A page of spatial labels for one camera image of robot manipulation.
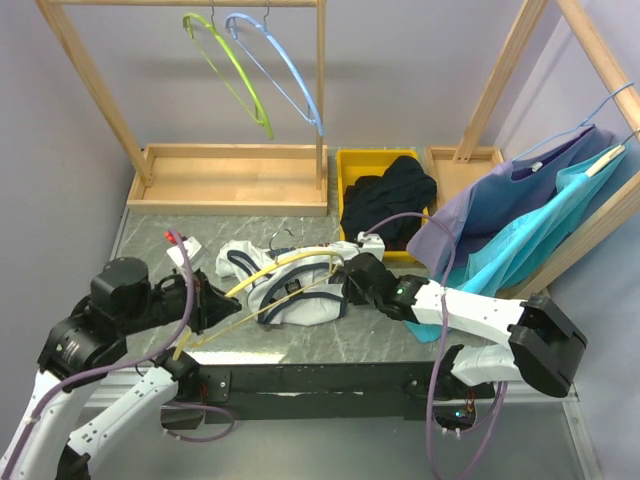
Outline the yellow plastic hanger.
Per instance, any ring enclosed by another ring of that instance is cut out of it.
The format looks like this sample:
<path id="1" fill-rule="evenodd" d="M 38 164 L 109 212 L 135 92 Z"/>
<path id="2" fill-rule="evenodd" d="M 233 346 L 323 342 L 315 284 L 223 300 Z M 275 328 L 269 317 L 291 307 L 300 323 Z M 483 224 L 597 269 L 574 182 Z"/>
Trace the yellow plastic hanger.
<path id="1" fill-rule="evenodd" d="M 194 280 L 187 279 L 187 272 L 191 268 L 191 266 L 188 259 L 185 259 L 185 261 L 186 274 L 182 274 L 181 272 L 180 273 L 183 275 L 187 283 L 194 283 Z M 266 301 L 266 304 L 264 307 L 261 307 L 259 310 L 256 310 L 244 319 L 237 321 L 233 325 L 226 327 L 211 336 L 205 337 L 204 339 L 195 340 L 189 345 L 189 347 L 193 349 L 202 348 L 204 345 L 212 342 L 214 339 L 238 328 L 245 322 L 248 322 L 252 318 L 257 317 L 259 314 L 268 311 L 269 309 L 281 304 L 282 302 L 285 302 L 289 298 L 301 294 L 306 289 L 317 284 L 321 284 L 322 282 L 329 281 L 329 279 L 337 273 L 340 267 L 344 267 L 345 263 L 346 259 L 340 252 L 327 249 L 306 250 L 302 251 L 301 253 L 293 253 L 283 260 L 274 259 L 271 265 L 266 266 L 264 269 L 258 271 L 257 273 L 249 276 L 246 280 L 240 282 L 230 292 L 227 292 L 226 296 L 235 297 L 241 290 L 254 283 L 256 283 L 258 286 L 262 286 L 263 289 L 266 289 L 265 285 L 267 285 L 269 287 L 274 287 L 275 290 L 278 291 L 284 288 L 285 283 L 297 279 L 303 273 L 310 273 L 321 268 L 326 268 L 327 274 L 324 277 L 320 277 L 311 283 L 307 282 L 296 291 L 287 293 L 285 296 L 282 296 L 274 302 L 271 301 L 271 299 L 274 297 L 274 293 L 265 292 L 264 299 Z"/>

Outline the white tank top navy trim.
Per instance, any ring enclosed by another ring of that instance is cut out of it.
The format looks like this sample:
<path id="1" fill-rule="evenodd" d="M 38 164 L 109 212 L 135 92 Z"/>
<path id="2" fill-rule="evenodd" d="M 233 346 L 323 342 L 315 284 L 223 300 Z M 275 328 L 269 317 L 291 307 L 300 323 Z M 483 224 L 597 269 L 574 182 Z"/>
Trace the white tank top navy trim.
<path id="1" fill-rule="evenodd" d="M 220 278 L 233 276 L 239 282 L 242 282 L 266 266 L 271 265 L 274 259 L 283 260 L 293 253 L 321 249 L 340 252 L 346 261 L 361 253 L 359 245 L 345 241 L 298 249 L 269 251 L 256 247 L 250 241 L 232 240 L 220 249 L 215 261 L 215 271 Z M 341 268 L 329 281 L 312 286 L 301 294 L 295 295 L 254 317 L 256 322 L 262 326 L 281 324 L 314 326 L 343 318 L 347 311 L 347 300 L 342 293 L 345 277 L 341 272 Z M 278 291 L 274 287 L 267 285 L 265 285 L 266 289 L 263 289 L 262 286 L 258 286 L 256 283 L 244 288 L 242 291 L 246 294 L 247 306 L 253 313 L 265 306 L 265 292 L 274 293 L 274 297 L 271 299 L 274 302 L 287 293 L 296 291 L 307 282 L 311 283 L 326 274 L 326 268 L 303 273 L 297 279 L 285 283 L 284 288 Z"/>

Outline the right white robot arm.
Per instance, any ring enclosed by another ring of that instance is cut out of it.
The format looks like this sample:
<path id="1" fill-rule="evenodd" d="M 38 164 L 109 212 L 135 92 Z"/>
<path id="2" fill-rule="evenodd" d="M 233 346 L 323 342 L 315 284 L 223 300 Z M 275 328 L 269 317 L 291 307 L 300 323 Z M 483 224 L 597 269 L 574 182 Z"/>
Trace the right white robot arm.
<path id="1" fill-rule="evenodd" d="M 355 304 L 487 340 L 485 347 L 456 345 L 444 354 L 437 377 L 447 397 L 460 398 L 479 384 L 520 381 L 550 397 L 568 395 L 588 341 L 550 298 L 497 299 L 415 275 L 397 277 L 371 253 L 348 260 L 344 272 L 343 292 Z"/>

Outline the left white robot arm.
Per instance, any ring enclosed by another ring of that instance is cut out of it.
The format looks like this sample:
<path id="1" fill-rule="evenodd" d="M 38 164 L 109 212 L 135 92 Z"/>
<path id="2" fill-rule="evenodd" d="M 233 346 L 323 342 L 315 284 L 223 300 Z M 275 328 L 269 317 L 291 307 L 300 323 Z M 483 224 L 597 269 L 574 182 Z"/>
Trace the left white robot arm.
<path id="1" fill-rule="evenodd" d="M 173 345 L 146 356 L 150 367 L 101 414 L 77 426 L 100 382 L 118 369 L 131 334 L 178 322 L 206 329 L 240 311 L 200 271 L 159 284 L 135 257 L 108 262 L 90 292 L 49 333 L 27 409 L 1 457 L 4 479 L 88 479 L 113 447 L 164 406 L 209 410 L 200 365 Z"/>

